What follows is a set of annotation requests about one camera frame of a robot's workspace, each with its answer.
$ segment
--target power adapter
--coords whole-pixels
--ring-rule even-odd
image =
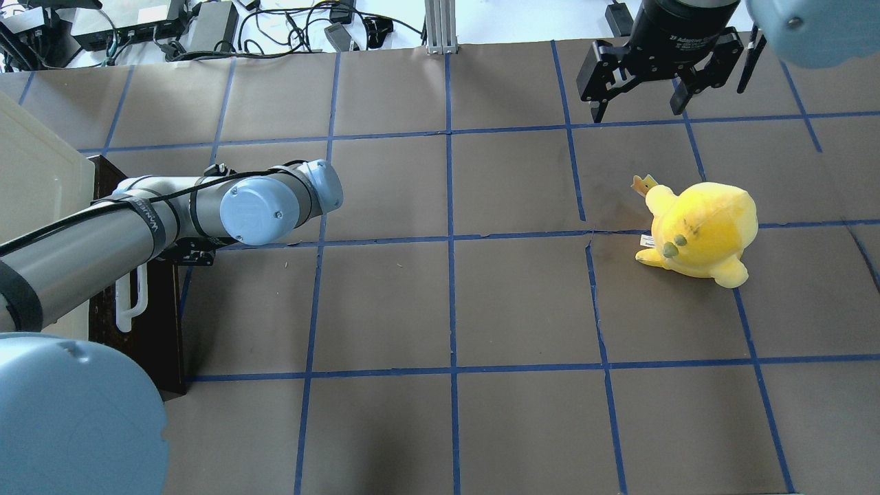
[[[235,5],[230,1],[207,2],[199,5],[201,6],[199,17],[195,18],[188,51],[229,50],[238,23],[238,11],[235,10]]]
[[[615,37],[630,36],[633,34],[633,16],[629,13],[626,4],[611,4],[605,8],[605,20],[611,27]]]
[[[341,8],[333,7],[330,9],[330,22],[339,24],[351,24],[351,18],[355,8],[355,0],[339,0],[336,2]]]

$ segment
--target cable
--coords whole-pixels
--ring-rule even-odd
[[[162,195],[162,196],[154,196],[148,199],[150,203],[158,203],[160,201],[168,201],[172,200],[176,197],[188,195],[192,192],[202,190],[205,188],[210,188],[212,186],[216,186],[217,184],[222,184],[228,181],[235,181],[237,179],[245,179],[246,177],[255,177],[255,176],[264,176],[271,174],[278,174],[281,170],[272,169],[272,170],[262,170],[259,172],[243,172],[240,174],[227,175],[221,179],[217,179],[215,181],[206,181],[201,184],[197,184],[190,188],[184,188],[179,191],[175,191],[171,194]],[[84,222],[85,220],[90,220],[101,215],[105,215],[107,213],[111,213],[113,211],[128,209],[128,203],[110,203],[106,206],[102,206],[100,208],[93,208],[89,210],[79,211],[70,215],[69,217],[62,218],[58,221],[55,221],[49,225],[46,225],[40,229],[37,229],[31,233],[26,233],[16,239],[5,242],[4,244],[0,244],[0,257],[6,256],[14,251],[18,251],[19,249],[33,244],[34,242],[48,236],[49,234],[61,231],[73,225]]]
[[[246,52],[246,53],[251,53],[251,52],[248,52],[248,51],[247,51],[247,43],[248,43],[248,42],[253,43],[254,45],[257,46],[257,48],[260,49],[260,55],[265,55],[265,54],[266,54],[266,52],[263,51],[263,47],[260,46],[260,43],[254,41],[254,40],[251,40],[250,38],[248,38],[247,40],[245,40],[245,52]]]
[[[297,37],[299,38],[299,40],[302,43],[301,46],[305,47],[306,51],[308,51],[309,53],[314,53],[312,50],[311,41],[310,41],[309,35],[308,35],[308,26],[310,26],[316,20],[329,21],[329,19],[327,19],[327,18],[312,19],[312,15],[314,14],[315,11],[329,11],[331,9],[345,9],[345,10],[351,11],[352,13],[355,13],[361,19],[361,23],[363,23],[363,18],[365,16],[390,19],[392,22],[397,23],[401,26],[404,26],[405,28],[412,30],[414,33],[417,33],[422,38],[424,38],[424,33],[425,33],[424,29],[422,29],[420,31],[420,30],[412,27],[411,25],[409,25],[399,19],[390,18],[388,16],[384,16],[381,14],[374,14],[371,12],[359,11],[358,9],[356,9],[354,7],[349,7],[348,5],[339,4],[336,0],[324,0],[322,2],[317,2],[316,4],[314,4],[311,7],[296,7],[296,8],[289,8],[289,9],[278,8],[278,9],[266,9],[266,10],[258,9],[256,11],[250,12],[241,21],[241,27],[238,30],[238,38],[236,41],[236,46],[238,47],[239,50],[244,49],[242,33],[244,31],[245,25],[247,24],[247,21],[250,18],[257,18],[257,20],[255,22],[259,24],[259,17],[258,16],[260,16],[261,14],[283,15],[287,18],[288,22],[291,24],[291,27],[296,32]],[[303,29],[299,29],[296,22],[293,21],[292,16],[302,15],[302,14],[306,14],[305,27]],[[259,26],[258,26],[258,29],[263,34],[266,34],[262,31],[262,29]],[[289,45],[292,45],[292,42],[290,41],[290,38],[292,36],[293,36],[293,33],[288,34],[288,44]]]

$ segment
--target electronic device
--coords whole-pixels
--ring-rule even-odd
[[[182,34],[187,27],[184,0],[113,0],[105,2],[103,12],[120,33],[120,42],[150,41]],[[70,33],[79,46],[89,51],[104,49],[114,38],[110,21],[100,12],[77,9]]]
[[[355,0],[339,0],[337,4],[341,7],[330,9],[330,22],[338,22],[340,24],[351,24],[352,10],[355,8]]]
[[[100,9],[99,0],[31,0],[27,3],[32,7],[49,7],[52,9]]]
[[[351,38],[351,34],[345,30],[345,26],[338,22],[325,27],[324,33],[327,35],[327,40],[338,52],[356,52],[361,49]]]
[[[188,51],[228,50],[238,24],[238,11],[231,1],[200,4]]]
[[[63,67],[73,60],[79,50],[77,43],[70,37],[70,22],[60,19],[54,10],[28,9],[0,19],[0,25],[9,30],[8,36],[18,37],[21,41],[18,51],[31,56],[27,63],[18,59],[10,60],[11,67],[27,70],[26,66],[31,64],[33,70],[43,69],[45,65],[34,53],[39,54],[49,66]]]

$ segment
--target black strap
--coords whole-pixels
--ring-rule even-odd
[[[19,273],[0,260],[0,294],[18,332],[43,330],[43,305],[40,298]]]
[[[150,255],[150,259],[155,258],[165,250],[165,225],[162,223],[162,218],[156,213],[156,209],[153,208],[153,205],[148,200],[127,194],[115,194],[103,197],[94,203],[103,202],[127,203],[135,213],[143,218],[143,222],[150,229],[150,234],[153,236],[153,253]]]
[[[199,179],[195,182],[195,186],[198,186],[205,182],[210,177],[199,177]],[[193,227],[195,227],[195,231],[199,233],[202,237],[210,237],[204,230],[202,230],[202,224],[199,223],[199,211],[196,206],[196,202],[198,202],[199,191],[193,191],[189,193],[189,217],[193,220]]]

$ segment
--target plush toy crest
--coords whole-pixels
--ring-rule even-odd
[[[648,175],[633,178],[633,189],[645,196],[654,214],[654,247],[635,259],[648,266],[675,270],[690,277],[714,278],[732,289],[749,277],[739,261],[758,234],[755,202],[734,186],[701,182],[675,196]]]

